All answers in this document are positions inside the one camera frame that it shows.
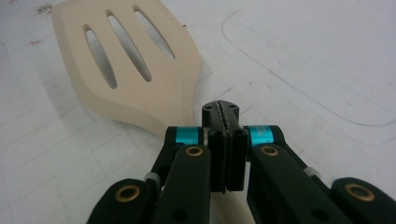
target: white surface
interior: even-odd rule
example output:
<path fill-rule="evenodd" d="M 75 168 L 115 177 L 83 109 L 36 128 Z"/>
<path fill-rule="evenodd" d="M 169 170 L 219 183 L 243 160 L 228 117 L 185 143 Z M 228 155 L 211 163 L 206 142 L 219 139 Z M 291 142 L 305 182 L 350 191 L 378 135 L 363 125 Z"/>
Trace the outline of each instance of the white surface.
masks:
<path fill-rule="evenodd" d="M 231 101 L 241 124 L 279 125 L 329 186 L 354 176 L 396 198 L 394 2 L 163 2 L 202 55 L 197 124 L 203 104 Z M 163 144 L 79 102 L 50 15 L 36 13 L 47 3 L 0 2 L 2 224 L 84 223 Z"/>

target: blue band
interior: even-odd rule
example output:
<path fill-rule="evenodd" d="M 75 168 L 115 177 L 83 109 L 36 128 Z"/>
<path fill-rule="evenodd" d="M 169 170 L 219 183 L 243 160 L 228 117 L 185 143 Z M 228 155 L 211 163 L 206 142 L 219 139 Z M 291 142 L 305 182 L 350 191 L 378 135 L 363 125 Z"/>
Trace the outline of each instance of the blue band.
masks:
<path fill-rule="evenodd" d="M 261 143 L 274 143 L 274 135 L 268 125 L 251 125 L 248 128 L 253 147 Z"/>
<path fill-rule="evenodd" d="M 198 127 L 177 127 L 176 143 L 198 144 Z"/>

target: metal pin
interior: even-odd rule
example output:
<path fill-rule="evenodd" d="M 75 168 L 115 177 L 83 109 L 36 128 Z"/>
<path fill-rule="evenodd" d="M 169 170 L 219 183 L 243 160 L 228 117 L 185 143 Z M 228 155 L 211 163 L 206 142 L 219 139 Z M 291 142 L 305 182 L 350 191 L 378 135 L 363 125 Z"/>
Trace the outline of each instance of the metal pin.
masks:
<path fill-rule="evenodd" d="M 192 157 L 201 156 L 204 151 L 200 147 L 188 147 L 186 149 L 186 154 Z"/>
<path fill-rule="evenodd" d="M 354 198 L 364 202 L 371 202 L 375 199 L 372 191 L 358 184 L 347 184 L 346 192 L 348 192 Z"/>
<path fill-rule="evenodd" d="M 267 156 L 277 156 L 279 154 L 279 151 L 274 147 L 262 147 L 261 152 Z"/>
<path fill-rule="evenodd" d="M 140 193 L 140 188 L 137 185 L 126 185 L 117 190 L 116 200 L 119 203 L 128 203 L 133 201 Z"/>

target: pencil mark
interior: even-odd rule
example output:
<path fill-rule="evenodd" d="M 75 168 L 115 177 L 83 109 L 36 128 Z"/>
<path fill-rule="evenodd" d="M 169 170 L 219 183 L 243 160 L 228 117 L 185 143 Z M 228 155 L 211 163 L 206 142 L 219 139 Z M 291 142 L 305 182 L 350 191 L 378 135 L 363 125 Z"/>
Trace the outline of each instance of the pencil mark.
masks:
<path fill-rule="evenodd" d="M 316 100 L 315 98 L 311 97 L 310 95 L 308 95 L 307 93 L 301 91 L 300 89 L 298 89 L 297 87 L 295 87 L 293 84 L 291 84 L 290 82 L 288 82 L 285 78 L 283 78 L 282 76 L 278 75 L 276 72 L 272 71 L 270 68 L 266 67 L 265 65 L 263 65 L 261 62 L 259 62 L 258 60 L 256 60 L 255 58 L 253 58 L 252 56 L 250 56 L 249 54 L 247 54 L 244 50 L 242 50 L 241 48 L 239 48 L 237 45 L 235 45 L 235 43 L 225 34 L 224 31 L 224 27 L 225 24 L 236 14 L 238 13 L 239 10 L 235 11 L 233 14 L 231 14 L 230 16 L 228 16 L 223 23 L 221 24 L 221 32 L 224 36 L 224 38 L 230 43 L 232 44 L 234 47 L 236 47 L 241 53 L 243 53 L 245 56 L 247 56 L 249 59 L 251 59 L 254 63 L 256 63 L 258 66 L 260 66 L 261 68 L 265 69 L 266 71 L 268 71 L 270 74 L 272 74 L 274 77 L 278 78 L 280 81 L 284 82 L 286 85 L 288 85 L 289 87 L 291 87 L 292 89 L 294 89 L 295 91 L 299 92 L 301 95 L 305 96 L 306 98 L 308 98 L 309 100 L 311 100 L 312 102 L 314 102 L 315 104 L 319 105 L 320 107 L 326 109 L 327 111 L 329 111 L 330 113 L 334 114 L 336 117 L 343 119 L 347 122 L 350 122 L 352 124 L 356 124 L 356 125 L 360 125 L 360 126 L 365 126 L 365 127 L 382 127 L 382 126 L 388 126 L 390 124 L 393 124 L 396 122 L 396 119 L 387 122 L 387 123 L 379 123 L 379 124 L 366 124 L 366 123 L 361 123 L 361 122 L 357 122 L 351 119 L 346 119 L 344 117 L 342 117 L 341 115 L 339 115 L 338 113 L 335 113 L 334 111 L 332 111 L 329 107 L 327 107 L 326 105 L 322 104 L 320 101 Z"/>
<path fill-rule="evenodd" d="M 37 8 L 37 15 L 40 15 L 43 13 L 50 14 L 51 11 L 52 11 L 52 4 L 46 4 L 46 5 L 43 5 L 43 6 Z"/>
<path fill-rule="evenodd" d="M 41 40 L 36 40 L 36 41 L 31 40 L 30 41 L 30 45 L 32 45 L 32 46 L 36 46 L 39 43 L 41 43 Z"/>

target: black plastic part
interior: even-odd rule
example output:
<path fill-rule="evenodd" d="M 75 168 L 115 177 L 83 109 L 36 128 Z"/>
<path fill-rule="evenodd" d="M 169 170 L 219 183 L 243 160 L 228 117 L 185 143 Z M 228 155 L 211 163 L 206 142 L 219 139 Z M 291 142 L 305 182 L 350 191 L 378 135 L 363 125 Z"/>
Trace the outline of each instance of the black plastic part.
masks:
<path fill-rule="evenodd" d="M 128 203 L 116 200 L 116 193 L 124 186 L 135 185 L 139 193 Z M 150 198 L 149 185 L 135 179 L 124 179 L 112 185 L 93 208 L 88 224 L 137 224 L 149 223 L 154 201 Z"/>
<path fill-rule="evenodd" d="M 305 162 L 303 162 L 303 160 L 300 159 L 300 157 L 297 156 L 297 154 L 288 146 L 288 144 L 286 144 L 285 136 L 283 135 L 282 130 L 276 125 L 270 125 L 270 128 L 273 132 L 274 144 L 285 149 L 289 155 L 300 165 L 300 167 L 305 169 L 307 165 Z"/>
<path fill-rule="evenodd" d="M 253 150 L 253 145 L 251 144 L 251 134 L 248 126 L 244 126 L 244 129 L 247 131 L 249 138 L 247 139 L 247 161 L 251 160 L 251 151 Z"/>
<path fill-rule="evenodd" d="M 244 189 L 248 132 L 239 126 L 238 119 L 235 104 L 216 101 L 202 107 L 202 126 L 209 128 L 213 192 Z"/>
<path fill-rule="evenodd" d="M 202 154 L 189 155 L 191 147 Z M 201 145 L 184 146 L 177 152 L 152 223 L 208 223 L 209 196 L 210 151 Z"/>
<path fill-rule="evenodd" d="M 365 189 L 355 189 L 358 197 L 354 197 L 353 192 L 351 194 L 347 190 L 348 185 L 362 186 Z M 359 195 L 367 196 L 367 189 L 373 193 L 371 201 L 359 198 Z M 365 181 L 351 177 L 337 179 L 332 183 L 331 197 L 354 223 L 396 223 L 396 202 Z"/>
<path fill-rule="evenodd" d="M 264 146 L 278 154 L 262 153 Z M 256 223 L 351 223 L 289 152 L 275 144 L 253 148 L 247 203 Z"/>
<path fill-rule="evenodd" d="M 166 178 L 168 177 L 174 160 L 176 135 L 177 127 L 168 127 L 165 134 L 165 140 L 163 142 L 163 148 L 161 149 L 160 155 L 158 155 L 157 160 L 154 162 L 154 165 L 151 168 L 152 173 L 160 176 L 162 185 L 165 183 Z"/>

